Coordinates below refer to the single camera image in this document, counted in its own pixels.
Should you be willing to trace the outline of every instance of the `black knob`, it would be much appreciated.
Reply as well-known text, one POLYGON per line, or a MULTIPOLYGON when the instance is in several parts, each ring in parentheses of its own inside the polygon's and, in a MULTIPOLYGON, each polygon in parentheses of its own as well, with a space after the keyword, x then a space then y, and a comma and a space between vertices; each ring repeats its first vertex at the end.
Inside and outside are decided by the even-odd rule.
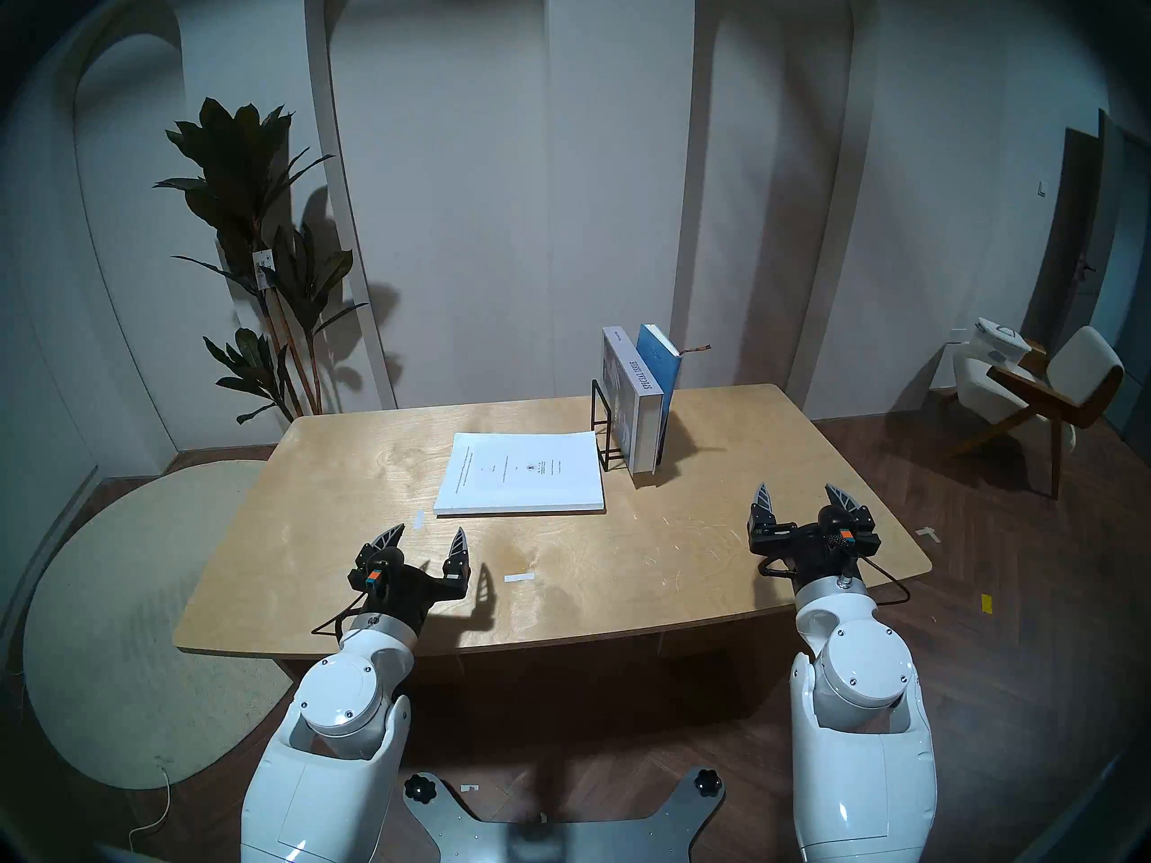
POLYGON ((695 788, 700 791, 703 797, 715 797, 719 794, 719 789, 723 788, 723 780, 719 779, 719 774, 714 770, 701 770, 695 774, 695 788))
POLYGON ((421 804, 427 804, 435 797, 435 782, 430 779, 425 779, 419 773, 416 773, 409 777, 407 781, 404 784, 404 794, 412 801, 419 801, 421 804))

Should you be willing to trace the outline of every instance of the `price tag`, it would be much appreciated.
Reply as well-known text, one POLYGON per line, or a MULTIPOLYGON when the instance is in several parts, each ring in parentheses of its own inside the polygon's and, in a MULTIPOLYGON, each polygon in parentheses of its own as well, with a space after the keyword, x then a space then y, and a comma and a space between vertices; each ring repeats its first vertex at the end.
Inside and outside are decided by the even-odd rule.
POLYGON ((258 290, 268 290, 272 287, 272 282, 268 281, 268 276, 265 273, 266 268, 275 268, 275 264, 272 261, 270 250, 257 250, 252 253, 252 264, 256 267, 256 287, 258 290))

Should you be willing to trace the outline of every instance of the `book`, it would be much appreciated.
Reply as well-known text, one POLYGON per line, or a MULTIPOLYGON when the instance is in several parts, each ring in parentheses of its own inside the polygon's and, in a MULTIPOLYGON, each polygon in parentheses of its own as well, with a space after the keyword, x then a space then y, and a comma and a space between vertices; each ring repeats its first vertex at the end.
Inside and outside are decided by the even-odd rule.
POLYGON ((655 463, 663 460, 663 443, 668 438, 668 414, 671 412, 671 394, 676 391, 679 379, 679 365, 684 357, 672 342, 664 336, 655 324, 643 324, 635 336, 635 351, 640 353, 643 364, 648 366, 651 376, 663 389, 663 412, 660 417, 660 444, 656 449, 655 463))
POLYGON ((603 396, 611 408, 611 435, 627 469, 650 473, 660 449, 663 389, 622 327, 603 329, 603 396))
POLYGON ((603 510, 595 433, 457 433, 432 511, 559 513, 603 510))

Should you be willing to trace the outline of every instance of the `chair armrest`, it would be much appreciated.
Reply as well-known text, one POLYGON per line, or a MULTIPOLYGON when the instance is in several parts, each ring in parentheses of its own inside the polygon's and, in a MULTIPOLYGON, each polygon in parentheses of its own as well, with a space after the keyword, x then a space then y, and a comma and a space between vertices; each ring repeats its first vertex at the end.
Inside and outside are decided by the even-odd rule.
POLYGON ((988 377, 999 385, 1014 392, 1027 404, 1050 420, 1066 420, 1069 423, 1078 425, 1080 406, 1067 396, 1060 395, 1051 387, 1037 383, 1034 380, 1013 374, 998 365, 992 365, 988 371, 988 377))
POLYGON ((1046 348, 1042 343, 1036 343, 1034 339, 1028 339, 1027 337, 1023 338, 1023 342, 1031 348, 1031 351, 1019 360, 1019 366, 1035 374, 1037 377, 1046 376, 1047 362, 1051 361, 1051 356, 1047 354, 1046 348))

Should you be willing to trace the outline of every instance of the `chair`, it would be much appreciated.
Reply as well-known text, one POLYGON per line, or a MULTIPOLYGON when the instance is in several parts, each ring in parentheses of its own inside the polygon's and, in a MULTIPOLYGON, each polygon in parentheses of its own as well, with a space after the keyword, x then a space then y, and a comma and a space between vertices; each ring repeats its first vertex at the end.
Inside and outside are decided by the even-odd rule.
POLYGON ((1059 473, 1064 455, 1075 450, 1075 429, 1091 426, 1111 404, 1123 365, 1092 327, 1076 330, 1050 361, 1042 346, 1031 346, 1019 367, 990 365, 962 346, 955 352, 955 392, 948 400, 959 398, 991 426, 947 456, 967 453, 1005 433, 1031 448, 1050 443, 1051 497, 1058 501, 1059 473))

